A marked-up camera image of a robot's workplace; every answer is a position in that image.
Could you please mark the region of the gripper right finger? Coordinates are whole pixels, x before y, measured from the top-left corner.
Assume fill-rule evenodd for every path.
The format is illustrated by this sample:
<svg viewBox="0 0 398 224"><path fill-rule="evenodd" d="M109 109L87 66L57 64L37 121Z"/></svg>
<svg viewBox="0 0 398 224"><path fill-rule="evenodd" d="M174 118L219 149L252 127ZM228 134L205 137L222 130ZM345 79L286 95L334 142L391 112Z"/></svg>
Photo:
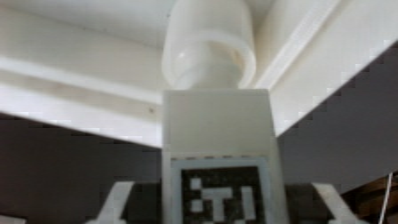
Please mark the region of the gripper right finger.
<svg viewBox="0 0 398 224"><path fill-rule="evenodd" d="M327 224L370 224L357 218L334 186L327 183L315 183L313 187L332 214Z"/></svg>

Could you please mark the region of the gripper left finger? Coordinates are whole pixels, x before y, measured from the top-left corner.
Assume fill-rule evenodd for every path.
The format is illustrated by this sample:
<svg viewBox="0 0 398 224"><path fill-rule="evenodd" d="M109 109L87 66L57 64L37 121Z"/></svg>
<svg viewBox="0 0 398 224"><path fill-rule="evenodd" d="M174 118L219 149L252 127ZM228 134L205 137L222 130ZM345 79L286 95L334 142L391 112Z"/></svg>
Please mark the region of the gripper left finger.
<svg viewBox="0 0 398 224"><path fill-rule="evenodd" d="M84 224L126 224L123 212L133 185L133 181L114 183L98 216Z"/></svg>

